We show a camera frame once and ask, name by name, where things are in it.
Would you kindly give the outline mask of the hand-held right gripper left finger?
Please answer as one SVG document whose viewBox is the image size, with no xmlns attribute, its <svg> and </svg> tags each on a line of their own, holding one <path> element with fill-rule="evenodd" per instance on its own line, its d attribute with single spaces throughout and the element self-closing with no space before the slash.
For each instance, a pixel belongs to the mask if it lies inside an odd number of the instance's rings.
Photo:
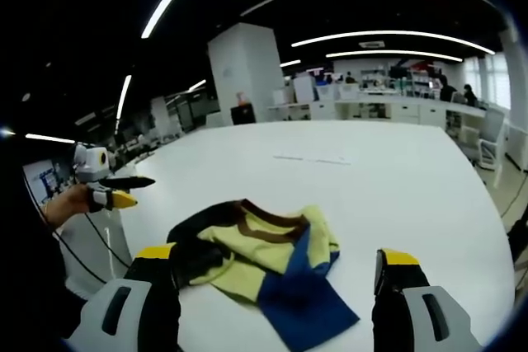
<svg viewBox="0 0 528 352">
<path fill-rule="evenodd" d="M 125 276 L 106 283 L 83 306 L 67 339 L 72 351 L 179 351 L 181 305 L 174 243 L 144 248 Z"/>
</svg>

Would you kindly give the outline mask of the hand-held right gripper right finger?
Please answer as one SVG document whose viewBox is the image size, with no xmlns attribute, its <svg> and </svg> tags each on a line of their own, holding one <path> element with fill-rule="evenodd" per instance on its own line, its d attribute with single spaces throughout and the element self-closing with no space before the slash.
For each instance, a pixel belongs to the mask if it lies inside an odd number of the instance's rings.
<svg viewBox="0 0 528 352">
<path fill-rule="evenodd" d="M 412 255 L 379 249 L 371 319 L 375 351 L 480 351 L 469 314 L 429 284 Z"/>
</svg>

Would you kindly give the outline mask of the person's left hand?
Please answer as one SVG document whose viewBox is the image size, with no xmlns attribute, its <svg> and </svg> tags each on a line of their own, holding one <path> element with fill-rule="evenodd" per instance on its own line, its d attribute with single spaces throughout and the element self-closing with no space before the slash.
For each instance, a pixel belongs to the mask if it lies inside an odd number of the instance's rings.
<svg viewBox="0 0 528 352">
<path fill-rule="evenodd" d="M 83 184 L 70 186 L 44 206 L 45 221 L 52 230 L 61 228 L 72 216 L 91 212 L 92 190 Z"/>
</svg>

